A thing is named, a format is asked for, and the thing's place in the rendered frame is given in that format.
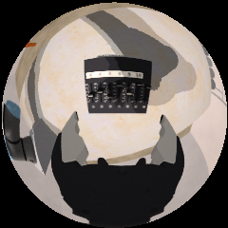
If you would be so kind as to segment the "black lighting desk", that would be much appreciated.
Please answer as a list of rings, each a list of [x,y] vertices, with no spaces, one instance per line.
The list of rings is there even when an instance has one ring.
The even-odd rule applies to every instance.
[[[146,114],[151,90],[151,61],[99,57],[84,60],[84,66],[89,114]]]

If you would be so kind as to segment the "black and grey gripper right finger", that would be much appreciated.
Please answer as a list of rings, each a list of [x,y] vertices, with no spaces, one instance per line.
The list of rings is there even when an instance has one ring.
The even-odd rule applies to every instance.
[[[180,138],[164,115],[161,115],[160,124],[160,138],[152,150],[151,163],[162,166],[170,173],[173,181],[171,196],[173,196],[183,173],[184,154]]]

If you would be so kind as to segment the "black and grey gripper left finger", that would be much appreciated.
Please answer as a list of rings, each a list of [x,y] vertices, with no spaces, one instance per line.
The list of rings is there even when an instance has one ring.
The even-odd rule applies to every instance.
[[[76,168],[86,165],[89,155],[83,138],[79,136],[78,121],[77,111],[74,111],[58,134],[51,154],[52,172],[63,197],[67,196],[67,177]]]

